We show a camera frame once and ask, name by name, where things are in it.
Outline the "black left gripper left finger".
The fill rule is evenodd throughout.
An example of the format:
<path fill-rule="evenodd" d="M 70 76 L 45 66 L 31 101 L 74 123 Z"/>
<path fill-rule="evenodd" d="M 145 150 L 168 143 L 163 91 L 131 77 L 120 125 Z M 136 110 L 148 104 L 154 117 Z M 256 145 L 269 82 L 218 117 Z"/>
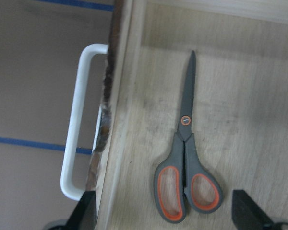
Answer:
<path fill-rule="evenodd" d="M 95 230 L 96 193 L 85 191 L 67 220 L 60 219 L 46 224 L 44 230 Z"/>

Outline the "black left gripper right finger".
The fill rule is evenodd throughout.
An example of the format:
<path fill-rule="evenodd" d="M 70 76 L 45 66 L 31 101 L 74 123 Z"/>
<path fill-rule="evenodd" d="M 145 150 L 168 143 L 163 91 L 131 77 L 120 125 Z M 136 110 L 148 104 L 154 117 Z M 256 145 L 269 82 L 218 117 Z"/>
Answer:
<path fill-rule="evenodd" d="M 288 230 L 288 220 L 269 217 L 244 190 L 232 191 L 232 222 L 238 230 Z"/>

